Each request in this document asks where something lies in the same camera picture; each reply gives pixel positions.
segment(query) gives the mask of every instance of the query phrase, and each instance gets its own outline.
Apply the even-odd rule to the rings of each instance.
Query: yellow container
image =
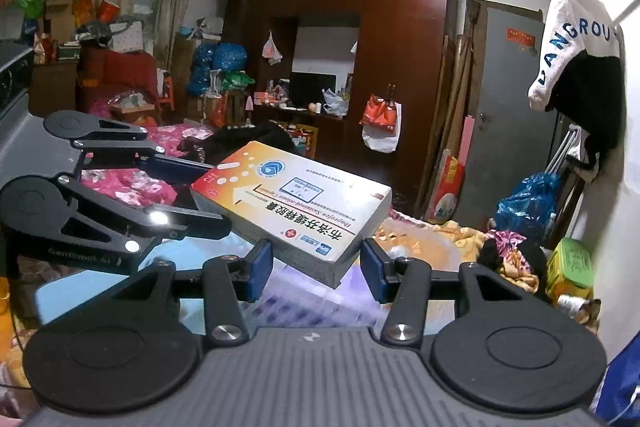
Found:
[[[561,239],[546,264],[546,294],[555,303],[561,295],[586,299],[592,291],[591,254],[580,241]]]

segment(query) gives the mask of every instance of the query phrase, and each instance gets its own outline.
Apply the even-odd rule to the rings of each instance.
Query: white paper bag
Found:
[[[135,21],[129,28],[127,28],[127,23],[112,24],[110,27],[114,33],[111,39],[111,49],[113,51],[118,53],[144,51],[145,45],[142,38],[142,22]]]
[[[273,42],[273,34],[269,32],[269,40],[262,48],[262,56],[269,59],[269,65],[279,64],[282,61],[282,54],[276,48]]]
[[[364,145],[372,151],[390,153],[398,147],[400,127],[402,124],[402,104],[396,102],[396,107],[398,108],[398,121],[396,122],[396,133],[394,135],[390,135],[388,132],[370,125],[362,126]]]

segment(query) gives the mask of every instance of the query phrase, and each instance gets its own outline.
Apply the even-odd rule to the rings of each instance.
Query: green lid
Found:
[[[558,244],[560,256],[560,270],[565,279],[581,286],[593,287],[593,266],[591,254],[584,245],[570,237],[564,237]]]

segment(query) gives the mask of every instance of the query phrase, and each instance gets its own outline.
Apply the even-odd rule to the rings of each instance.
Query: white and orange box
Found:
[[[227,216],[249,243],[331,288],[388,216],[391,188],[250,142],[191,185],[201,210]]]

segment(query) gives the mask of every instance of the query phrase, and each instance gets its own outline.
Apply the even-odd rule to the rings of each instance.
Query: gray ribbed surface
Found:
[[[511,420],[455,402],[418,355],[375,343],[365,328],[258,330],[209,353],[172,397],[130,415],[73,418],[43,410],[26,427],[590,427],[575,410]]]
[[[78,163],[80,152],[68,140],[51,136],[28,107],[25,91],[0,120],[0,187],[26,174],[50,178],[73,172]]]

